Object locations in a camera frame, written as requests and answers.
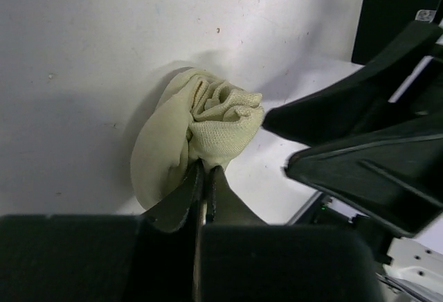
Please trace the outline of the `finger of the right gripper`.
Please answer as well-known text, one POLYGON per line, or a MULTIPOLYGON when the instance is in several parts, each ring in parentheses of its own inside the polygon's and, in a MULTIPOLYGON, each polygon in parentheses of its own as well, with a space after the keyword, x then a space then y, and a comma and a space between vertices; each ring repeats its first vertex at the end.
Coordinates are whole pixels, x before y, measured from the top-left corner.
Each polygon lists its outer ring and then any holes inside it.
POLYGON ((442 119, 416 118, 293 154, 288 178, 413 237, 442 214, 442 119))
POLYGON ((365 66, 335 84, 271 109, 262 127, 284 139, 317 146, 365 133, 418 62, 442 36, 434 23, 412 21, 365 66))

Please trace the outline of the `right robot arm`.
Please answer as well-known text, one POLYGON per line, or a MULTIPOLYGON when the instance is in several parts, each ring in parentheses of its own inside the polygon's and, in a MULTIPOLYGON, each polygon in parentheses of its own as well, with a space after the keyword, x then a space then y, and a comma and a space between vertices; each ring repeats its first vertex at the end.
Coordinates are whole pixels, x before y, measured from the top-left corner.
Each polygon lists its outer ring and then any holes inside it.
POLYGON ((442 214, 441 36, 412 21, 361 69, 263 122, 305 145, 286 176, 354 208, 381 279, 426 301, 442 298, 442 255, 415 242, 442 214))

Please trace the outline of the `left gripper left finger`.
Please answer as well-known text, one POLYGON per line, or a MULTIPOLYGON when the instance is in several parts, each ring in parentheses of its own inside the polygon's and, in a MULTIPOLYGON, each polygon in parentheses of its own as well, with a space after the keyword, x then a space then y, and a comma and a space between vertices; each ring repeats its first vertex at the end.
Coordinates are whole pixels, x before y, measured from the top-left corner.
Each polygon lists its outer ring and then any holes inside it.
POLYGON ((191 301, 204 167, 140 215, 5 215, 2 301, 191 301))

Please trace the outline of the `cream ankle sock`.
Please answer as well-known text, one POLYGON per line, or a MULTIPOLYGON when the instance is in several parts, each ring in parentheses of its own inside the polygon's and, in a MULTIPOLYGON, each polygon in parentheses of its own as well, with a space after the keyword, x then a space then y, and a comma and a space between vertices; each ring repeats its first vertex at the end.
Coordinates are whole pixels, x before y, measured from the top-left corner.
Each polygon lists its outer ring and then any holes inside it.
POLYGON ((130 177, 138 203, 149 209, 183 180, 190 164, 226 168, 252 141, 264 117, 262 94, 203 69, 176 74, 141 128, 130 177))

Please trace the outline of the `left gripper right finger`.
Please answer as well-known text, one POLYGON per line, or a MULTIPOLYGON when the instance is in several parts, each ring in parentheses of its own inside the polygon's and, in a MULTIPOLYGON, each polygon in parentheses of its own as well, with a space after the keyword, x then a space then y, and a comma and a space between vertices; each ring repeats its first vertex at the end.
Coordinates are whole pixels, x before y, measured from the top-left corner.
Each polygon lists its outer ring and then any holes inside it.
POLYGON ((222 225, 222 168, 210 171, 213 222, 199 237, 200 301, 382 301, 372 252, 353 231, 316 225, 222 225))

